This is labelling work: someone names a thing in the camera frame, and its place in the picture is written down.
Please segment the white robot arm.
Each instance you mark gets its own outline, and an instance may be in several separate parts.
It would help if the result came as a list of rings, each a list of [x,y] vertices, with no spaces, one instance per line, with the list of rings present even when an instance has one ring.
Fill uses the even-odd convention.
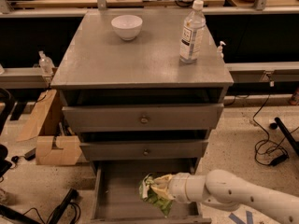
[[[160,197],[177,203],[202,203],[223,211],[245,205],[280,224],[299,224],[298,197],[254,185],[224,170],[164,175],[155,178],[150,187]]]

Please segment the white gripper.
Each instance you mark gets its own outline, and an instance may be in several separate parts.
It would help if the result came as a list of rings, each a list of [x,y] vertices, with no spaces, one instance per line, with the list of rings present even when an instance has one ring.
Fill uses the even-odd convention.
[[[178,173],[153,179],[151,189],[160,197],[178,203],[200,203],[206,199],[206,177]]]

